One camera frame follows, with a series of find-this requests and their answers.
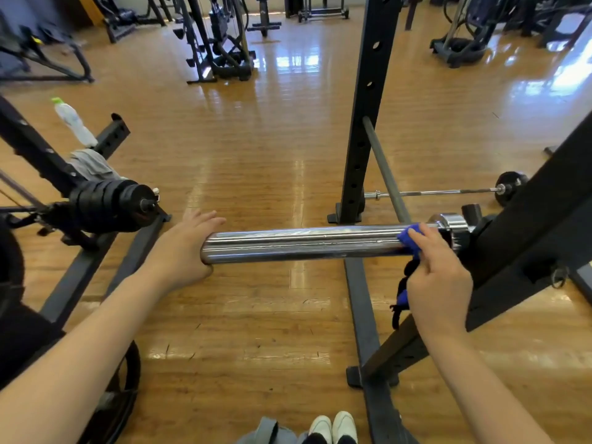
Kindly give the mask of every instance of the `wooden floor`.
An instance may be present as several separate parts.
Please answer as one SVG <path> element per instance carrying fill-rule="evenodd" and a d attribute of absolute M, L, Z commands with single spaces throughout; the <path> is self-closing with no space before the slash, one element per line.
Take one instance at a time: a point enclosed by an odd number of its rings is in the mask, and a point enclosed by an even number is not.
<path fill-rule="evenodd" d="M 172 27 L 147 28 L 108 44 L 86 35 L 97 82 L 18 84 L 3 94 L 63 156 L 76 141 L 50 97 L 72 104 L 98 133 L 109 114 L 132 134 L 113 156 L 123 175 L 160 188 L 176 218 L 217 209 L 225 230 L 325 225 L 341 191 L 358 66 L 362 9 L 348 21 L 286 20 L 262 41 L 248 34 L 257 72 L 248 82 L 188 86 L 187 45 Z M 377 133 L 401 190 L 492 186 L 502 171 L 534 173 L 592 107 L 592 43 L 538 50 L 534 39 L 496 36 L 476 66 L 449 70 L 428 49 L 448 24 L 418 7 L 412 31 L 399 28 Z M 2 168 L 45 201 L 57 193 L 7 148 Z M 385 190 L 374 160 L 365 188 Z M 484 195 L 411 198 L 416 220 L 459 211 Z M 389 202 L 368 202 L 364 224 L 394 223 Z M 38 308 L 75 249 L 59 236 L 20 231 L 26 302 Z M 69 327 L 98 307 L 130 236 L 117 238 Z M 368 259 L 381 339 L 405 259 Z M 569 283 L 545 290 L 472 334 L 492 368 L 558 443 L 592 432 L 592 306 Z M 205 283 L 173 293 L 137 335 L 141 391 L 122 443 L 231 443 L 262 415 L 296 431 L 318 414 L 350 411 L 368 443 L 362 393 L 344 369 L 357 363 L 341 261 L 228 265 Z M 426 359 L 401 375 L 393 400 L 422 443 L 472 438 L 452 396 Z"/>

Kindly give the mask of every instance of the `hand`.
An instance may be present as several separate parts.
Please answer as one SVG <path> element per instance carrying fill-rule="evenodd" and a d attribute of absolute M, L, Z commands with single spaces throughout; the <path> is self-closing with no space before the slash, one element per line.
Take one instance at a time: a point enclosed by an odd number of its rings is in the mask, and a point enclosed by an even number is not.
<path fill-rule="evenodd" d="M 188 210 L 180 223 L 162 234 L 138 271 L 165 291 L 163 294 L 205 279 L 212 274 L 212 267 L 201 261 L 201 247 L 225 222 L 215 211 L 202 214 Z"/>
<path fill-rule="evenodd" d="M 424 341 L 433 336 L 462 336 L 467 332 L 471 274 L 435 228 L 426 224 L 419 228 L 423 235 L 409 230 L 409 236 L 421 249 L 421 263 L 407 281 L 417 329 Z"/>

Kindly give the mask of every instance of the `sneaker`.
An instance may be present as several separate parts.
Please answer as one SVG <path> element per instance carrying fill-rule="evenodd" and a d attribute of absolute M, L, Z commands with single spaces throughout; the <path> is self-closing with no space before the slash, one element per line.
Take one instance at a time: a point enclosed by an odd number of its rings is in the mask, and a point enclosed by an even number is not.
<path fill-rule="evenodd" d="M 327 444 L 333 444 L 331 437 L 331 420 L 327 416 L 317 417 L 308 429 L 308 434 L 318 433 L 327 441 Z"/>
<path fill-rule="evenodd" d="M 358 443 L 358 433 L 351 414 L 347 411 L 339 411 L 333 420 L 333 443 L 337 444 L 344 436 L 349 436 L 356 444 Z"/>

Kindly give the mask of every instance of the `plastic bottle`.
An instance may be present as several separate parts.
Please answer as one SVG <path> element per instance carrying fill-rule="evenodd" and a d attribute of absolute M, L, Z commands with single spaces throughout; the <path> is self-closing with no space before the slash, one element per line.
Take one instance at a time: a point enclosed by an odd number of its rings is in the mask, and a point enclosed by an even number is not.
<path fill-rule="evenodd" d="M 55 112 L 64 123 L 70 128 L 70 130 L 76 135 L 76 138 L 87 148 L 94 148 L 97 146 L 98 141 L 90 132 L 84 123 L 78 116 L 74 108 L 62 101 L 61 98 L 52 98 L 51 101 L 54 103 Z"/>

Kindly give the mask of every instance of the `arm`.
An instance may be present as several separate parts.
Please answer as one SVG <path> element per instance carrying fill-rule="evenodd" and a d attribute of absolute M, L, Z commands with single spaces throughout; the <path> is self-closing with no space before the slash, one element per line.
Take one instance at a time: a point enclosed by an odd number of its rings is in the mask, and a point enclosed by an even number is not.
<path fill-rule="evenodd" d="M 438 371 L 481 444 L 552 444 L 551 438 L 485 365 L 465 329 L 472 280 L 440 233 L 425 224 L 409 236 L 422 250 L 409 278 L 409 304 Z"/>
<path fill-rule="evenodd" d="M 199 253 L 224 218 L 188 212 L 144 265 L 0 392 L 3 444 L 75 443 L 134 335 L 168 292 L 211 274 Z"/>

